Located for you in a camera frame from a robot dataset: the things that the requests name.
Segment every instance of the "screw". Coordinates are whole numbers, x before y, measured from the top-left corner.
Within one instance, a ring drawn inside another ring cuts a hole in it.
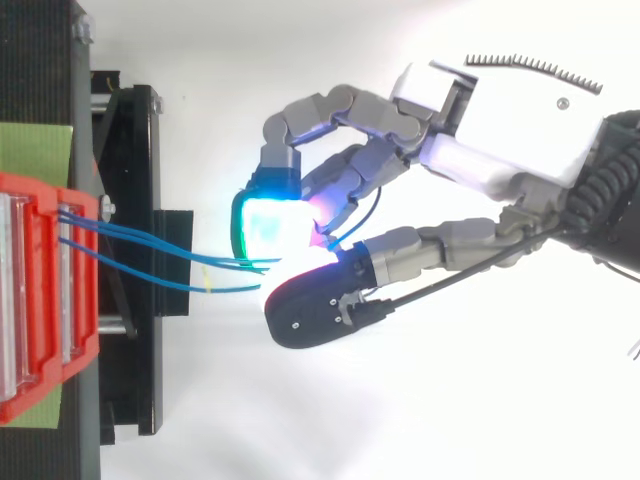
[[[156,115],[162,115],[164,113],[164,99],[162,97],[155,97],[151,100],[151,109]]]
[[[569,108],[569,99],[562,97],[558,99],[558,103],[556,103],[556,105],[558,105],[558,108],[560,110],[566,110],[567,108]]]
[[[104,222],[111,220],[111,215],[116,213],[115,204],[111,203],[109,195],[102,195],[100,197],[100,218]]]
[[[83,45],[91,45],[96,39],[96,22],[87,14],[80,15],[73,24],[73,36]]]

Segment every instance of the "green paper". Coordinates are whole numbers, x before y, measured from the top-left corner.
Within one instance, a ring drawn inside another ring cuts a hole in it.
[[[0,171],[67,186],[73,128],[0,123]]]
[[[35,407],[18,416],[7,428],[58,428],[62,385],[56,386],[47,397]]]
[[[0,171],[66,187],[73,128],[60,125],[0,123]],[[62,385],[6,427],[58,428]]]

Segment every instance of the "blue wire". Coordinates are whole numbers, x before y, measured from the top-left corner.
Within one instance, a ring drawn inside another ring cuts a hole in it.
[[[172,245],[170,243],[167,242],[167,246],[164,246],[162,244],[158,244],[157,242],[151,242],[149,240],[145,240],[144,238],[141,237],[136,237],[133,235],[128,235],[128,234],[124,234],[124,233],[117,233],[115,231],[108,231],[104,228],[102,228],[101,226],[93,226],[91,225],[89,222],[81,222],[81,221],[75,221],[75,220],[68,220],[65,218],[60,218],[58,220],[60,223],[65,223],[67,225],[73,225],[75,227],[79,227],[79,228],[83,228],[85,230],[90,230],[92,232],[96,232],[99,233],[101,235],[107,235],[109,237],[113,237],[113,238],[119,238],[120,240],[127,240],[129,242],[133,242],[133,243],[137,243],[139,245],[145,245],[147,247],[151,247],[154,248],[156,250],[160,250],[162,252],[166,252],[169,253],[171,255],[175,255],[176,257],[181,257],[181,258],[185,258],[187,260],[193,260],[193,255],[187,255],[185,252],[188,252],[187,250],[182,250],[181,248]],[[238,266],[238,265],[230,265],[227,263],[221,263],[218,262],[216,260],[211,260],[209,257],[204,257],[201,260],[196,260],[199,263],[204,263],[205,265],[209,265],[212,267],[217,267],[217,268],[222,268],[225,270],[236,270],[236,271],[241,271],[241,272],[250,272],[250,273],[263,273],[265,271],[268,271],[268,268],[250,268],[247,266]]]
[[[128,228],[128,227],[123,227],[121,225],[113,225],[111,223],[89,220],[88,218],[81,217],[79,215],[74,215],[73,213],[65,212],[64,210],[59,210],[58,213],[63,217],[70,218],[71,220],[81,224],[91,225],[93,227],[101,228],[110,232],[123,233],[126,235],[143,238],[150,242],[154,242],[154,244],[156,245],[163,245],[166,248],[176,249],[176,251],[179,250],[185,255],[189,255],[189,258],[196,262],[205,263],[207,261],[215,261],[215,262],[223,262],[223,263],[238,263],[241,265],[253,265],[254,263],[275,263],[280,261],[279,259],[275,259],[275,258],[250,260],[250,259],[241,259],[241,258],[239,259],[239,258],[227,258],[227,257],[210,257],[208,255],[199,255],[199,254],[190,252],[188,250],[185,250],[183,248],[180,248],[176,245],[173,245],[172,243],[169,243],[161,238],[151,235],[150,233],[136,230],[135,228]]]
[[[352,228],[350,228],[347,233],[345,233],[344,235],[342,235],[341,237],[339,237],[337,240],[334,240],[333,242],[331,242],[329,244],[329,246],[327,247],[327,250],[331,251],[334,248],[336,248],[338,245],[340,245],[341,242],[343,242],[347,237],[353,235],[353,233],[355,233],[356,230],[358,230],[362,225],[364,225],[365,223],[367,223],[367,220],[369,220],[369,218],[371,218],[371,215],[373,215],[373,212],[376,211],[376,208],[378,207],[378,203],[380,202],[380,197],[382,196],[382,187],[378,187],[378,194],[376,195],[376,199],[373,201],[373,205],[371,205],[371,208],[369,209],[369,211],[367,212],[367,214],[362,218],[362,220],[360,220],[358,223],[356,223]]]
[[[183,292],[197,292],[197,293],[239,293],[239,292],[248,292],[251,290],[257,290],[260,288],[260,285],[249,285],[246,287],[232,287],[232,288],[212,288],[206,289],[201,287],[192,287],[191,285],[185,285],[183,283],[171,282],[169,280],[163,280],[162,278],[158,278],[154,275],[150,275],[148,273],[141,272],[134,268],[128,267],[122,263],[116,262],[115,260],[110,259],[109,257],[105,257],[99,253],[94,252],[93,250],[86,248],[78,243],[72,242],[71,240],[67,240],[65,238],[60,238],[60,243],[65,245],[69,245],[81,252],[86,253],[90,257],[96,258],[102,263],[109,265],[113,268],[117,268],[118,270],[122,270],[130,275],[133,275],[138,278],[142,278],[143,280],[147,280],[148,282],[155,283],[162,287],[173,288],[176,290],[182,290]]]

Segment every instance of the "serrated edge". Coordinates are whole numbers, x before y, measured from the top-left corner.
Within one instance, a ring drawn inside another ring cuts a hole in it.
[[[562,70],[557,65],[538,60],[534,57],[525,55],[467,55],[465,65],[469,67],[519,67],[540,72],[546,75],[556,77],[563,82],[582,88],[595,95],[602,92],[602,84],[581,77],[568,70]]]

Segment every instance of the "clear plastic lid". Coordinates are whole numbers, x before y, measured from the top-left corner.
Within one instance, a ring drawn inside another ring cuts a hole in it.
[[[73,213],[69,205],[60,205],[60,210]],[[59,223],[60,238],[73,241],[73,226]],[[62,330],[62,363],[71,362],[74,350],[73,324],[73,251],[69,245],[59,244],[60,255],[60,325]]]
[[[24,214],[28,197],[11,197],[11,221],[14,315],[16,332],[16,367],[18,387],[34,380],[29,370],[29,338],[27,329],[27,271],[25,260]]]
[[[0,402],[16,396],[16,317],[14,310],[11,196],[0,194]]]

